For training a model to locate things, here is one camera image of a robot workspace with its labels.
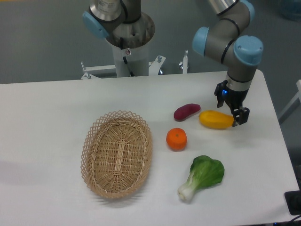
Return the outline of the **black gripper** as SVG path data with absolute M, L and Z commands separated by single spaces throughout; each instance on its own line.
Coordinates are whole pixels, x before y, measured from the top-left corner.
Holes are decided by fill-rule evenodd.
M 222 107 L 225 102 L 231 109 L 234 119 L 232 127 L 235 127 L 248 121 L 250 110 L 246 107 L 243 107 L 243 101 L 246 98 L 248 90 L 231 90 L 227 87 L 227 84 L 227 80 L 218 83 L 215 88 L 214 95 L 217 97 L 217 108 Z

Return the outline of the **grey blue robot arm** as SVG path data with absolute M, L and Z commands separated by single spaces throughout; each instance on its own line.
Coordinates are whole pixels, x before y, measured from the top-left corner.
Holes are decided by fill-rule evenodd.
M 249 109 L 243 101 L 263 54 L 263 43 L 241 35 L 252 22 L 254 8 L 246 0 L 212 0 L 219 18 L 212 27 L 201 27 L 192 40 L 193 50 L 227 66 L 226 79 L 216 86 L 218 107 L 226 104 L 233 125 L 247 122 Z M 148 44 L 155 33 L 153 20 L 141 11 L 139 0 L 92 0 L 82 15 L 86 28 L 112 47 L 118 77 L 150 75 Z

